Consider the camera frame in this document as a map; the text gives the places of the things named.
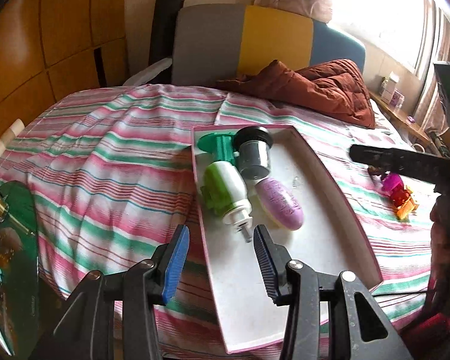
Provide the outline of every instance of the white tray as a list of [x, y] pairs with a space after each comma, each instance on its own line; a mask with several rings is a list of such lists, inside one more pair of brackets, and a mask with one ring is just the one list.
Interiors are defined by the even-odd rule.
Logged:
[[[277, 307], [267, 297], [253, 242], [246, 243], [207, 210], [200, 195], [204, 169], [212, 162], [196, 143], [214, 131], [236, 132], [240, 126], [193, 129], [193, 172], [198, 190], [199, 219], [205, 260], [218, 321], [227, 353], [239, 353], [283, 340], [288, 307]], [[263, 211], [253, 182], [247, 184], [253, 226], [264, 224], [275, 243], [284, 245], [292, 258], [317, 272], [357, 274], [367, 288], [382, 280], [377, 259], [347, 198], [322, 161], [292, 126], [264, 126], [274, 138], [270, 177], [282, 182], [299, 201], [304, 224], [296, 231], [279, 228]], [[320, 321], [328, 319], [320, 307]]]

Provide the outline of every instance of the pink toy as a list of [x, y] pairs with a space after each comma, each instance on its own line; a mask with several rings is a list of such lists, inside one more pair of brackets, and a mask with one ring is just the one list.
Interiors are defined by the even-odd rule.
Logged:
[[412, 197], [411, 189], [404, 186], [402, 178], [396, 173], [390, 173], [382, 179], [382, 192], [390, 198], [397, 209], [399, 220], [405, 219], [419, 206]]
[[404, 182], [400, 175], [396, 173], [390, 173], [387, 177], [385, 177], [382, 180], [382, 191], [387, 195], [390, 196], [395, 188], [402, 188], [404, 187]]
[[303, 210], [280, 181], [265, 178], [255, 189], [263, 209], [274, 221], [289, 230], [302, 227]]

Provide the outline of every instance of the green glass plate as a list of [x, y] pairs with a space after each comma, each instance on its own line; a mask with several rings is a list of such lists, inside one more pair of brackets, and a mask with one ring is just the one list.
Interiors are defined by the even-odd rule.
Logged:
[[0, 222], [0, 330], [16, 359], [27, 359], [38, 335], [38, 228], [35, 202], [23, 183], [0, 186], [8, 214]]

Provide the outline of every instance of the bed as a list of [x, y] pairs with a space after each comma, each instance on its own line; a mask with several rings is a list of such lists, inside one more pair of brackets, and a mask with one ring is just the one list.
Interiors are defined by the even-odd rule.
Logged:
[[[374, 111], [377, 128], [368, 130], [302, 107], [203, 86], [81, 91], [43, 112], [8, 145], [0, 157], [0, 183], [22, 181], [34, 194], [40, 274], [64, 298], [90, 270], [115, 273], [150, 257], [185, 223], [190, 249], [178, 290], [155, 312], [164, 353], [183, 359], [273, 359], [279, 345], [232, 356], [224, 352], [194, 199], [191, 129], [295, 126], [337, 181], [370, 240], [384, 277], [374, 293], [424, 290], [430, 275], [433, 186], [410, 181], [420, 207], [399, 222], [367, 168], [348, 158], [353, 143], [411, 150], [376, 105]], [[377, 300], [400, 328], [417, 315], [424, 298], [390, 295]], [[121, 304], [115, 308], [118, 327]], [[324, 353], [327, 331], [324, 325]]]

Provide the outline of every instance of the brown pillow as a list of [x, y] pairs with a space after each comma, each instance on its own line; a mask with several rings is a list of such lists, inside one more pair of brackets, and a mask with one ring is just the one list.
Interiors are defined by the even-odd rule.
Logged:
[[294, 72], [275, 60], [256, 76], [217, 81], [216, 88], [311, 108], [338, 120], [374, 128], [368, 90], [348, 59]]

